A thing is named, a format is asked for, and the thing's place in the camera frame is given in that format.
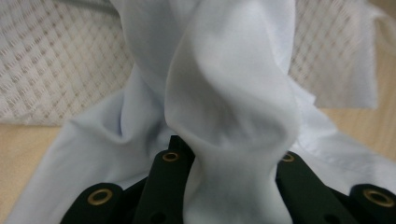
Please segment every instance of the beige surface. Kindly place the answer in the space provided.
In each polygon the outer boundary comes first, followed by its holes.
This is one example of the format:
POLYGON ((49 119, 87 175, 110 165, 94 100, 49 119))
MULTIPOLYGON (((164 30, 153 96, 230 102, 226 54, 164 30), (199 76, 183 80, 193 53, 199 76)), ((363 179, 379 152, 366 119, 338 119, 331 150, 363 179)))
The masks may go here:
MULTIPOLYGON (((381 0, 382 7, 396 8, 396 1, 381 0)), ((366 146, 396 161, 396 56, 378 50, 380 104, 377 110, 326 109, 338 127, 366 146)), ((59 132, 53 127, 0 124, 0 223, 59 132)))

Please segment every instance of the metal grommet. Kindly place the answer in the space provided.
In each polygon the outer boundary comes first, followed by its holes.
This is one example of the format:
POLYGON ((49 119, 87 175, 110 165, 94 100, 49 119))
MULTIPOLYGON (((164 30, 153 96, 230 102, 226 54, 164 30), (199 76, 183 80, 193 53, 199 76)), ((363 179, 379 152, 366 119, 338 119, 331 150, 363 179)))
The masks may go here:
POLYGON ((283 157, 282 161, 294 161, 294 157, 291 156, 289 153, 286 153, 286 155, 283 157))
POLYGON ((365 189, 363 191, 363 195, 370 202, 375 203, 379 206, 393 207, 395 205, 395 202, 388 195, 381 193, 380 191, 375 189, 365 189))
POLYGON ((90 194, 88 203, 91 205, 101 205, 107 203, 113 197, 113 192, 110 189, 98 189, 90 194))
POLYGON ((164 161, 177 161, 178 154, 176 152, 168 152, 163 155, 163 160, 164 161))

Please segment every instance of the white mesh fabric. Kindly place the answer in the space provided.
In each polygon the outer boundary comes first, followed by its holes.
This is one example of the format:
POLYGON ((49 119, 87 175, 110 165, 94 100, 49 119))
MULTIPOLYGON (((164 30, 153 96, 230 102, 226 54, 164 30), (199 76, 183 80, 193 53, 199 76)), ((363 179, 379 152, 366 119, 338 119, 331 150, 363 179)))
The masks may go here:
POLYGON ((123 86, 132 63, 120 19, 95 4, 0 2, 1 122, 61 124, 123 86))
MULTIPOLYGON (((132 58, 111 5, 64 2, 0 1, 0 122, 62 124, 129 76, 132 58)), ((319 106, 374 106, 375 31, 365 1, 296 4, 290 75, 319 106)))

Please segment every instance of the crumpled fabric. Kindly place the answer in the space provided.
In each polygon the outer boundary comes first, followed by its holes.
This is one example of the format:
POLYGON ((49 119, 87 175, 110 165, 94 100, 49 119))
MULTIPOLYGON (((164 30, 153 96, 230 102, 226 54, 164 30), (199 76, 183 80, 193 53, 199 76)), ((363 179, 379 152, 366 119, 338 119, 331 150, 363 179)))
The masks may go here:
POLYGON ((343 193, 396 192, 396 165, 339 133, 288 77, 294 1, 113 4, 135 61, 126 87, 64 125, 6 223, 59 223, 85 188, 131 186, 172 134, 196 156, 187 224, 291 223, 275 183, 287 150, 343 193))

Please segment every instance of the white fabric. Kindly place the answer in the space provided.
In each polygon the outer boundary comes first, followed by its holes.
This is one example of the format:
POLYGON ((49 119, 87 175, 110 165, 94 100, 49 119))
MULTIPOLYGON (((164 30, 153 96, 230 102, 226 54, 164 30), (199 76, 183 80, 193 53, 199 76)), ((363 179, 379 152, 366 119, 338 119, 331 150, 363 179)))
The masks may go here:
POLYGON ((396 165, 340 134, 288 77, 293 1, 114 4, 135 59, 126 87, 64 125, 6 223, 58 223, 85 188, 132 185, 172 133, 196 155, 187 224, 291 223, 274 180, 288 149, 344 193, 396 192, 396 165))
MULTIPOLYGON (((362 0, 296 1, 290 75, 317 105, 375 106, 374 19, 386 17, 371 11, 362 0)), ((60 125, 119 90, 133 62, 116 14, 106 0, 0 1, 0 122, 60 125)))

